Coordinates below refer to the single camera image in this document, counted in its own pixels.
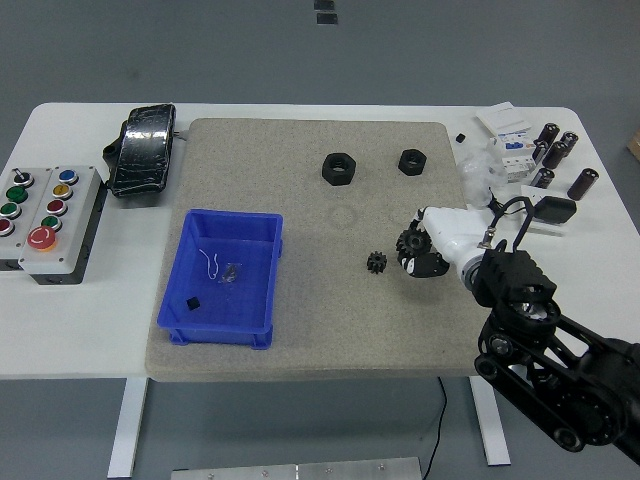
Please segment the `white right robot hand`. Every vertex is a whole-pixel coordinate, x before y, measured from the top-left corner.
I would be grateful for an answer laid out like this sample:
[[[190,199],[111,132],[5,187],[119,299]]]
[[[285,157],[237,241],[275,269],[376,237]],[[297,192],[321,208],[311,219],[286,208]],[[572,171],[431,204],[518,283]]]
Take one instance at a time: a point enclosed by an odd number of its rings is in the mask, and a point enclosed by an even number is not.
[[[453,268],[470,289],[485,253],[481,244],[486,229],[475,210],[419,209],[396,241],[397,260],[414,278],[442,276]]]

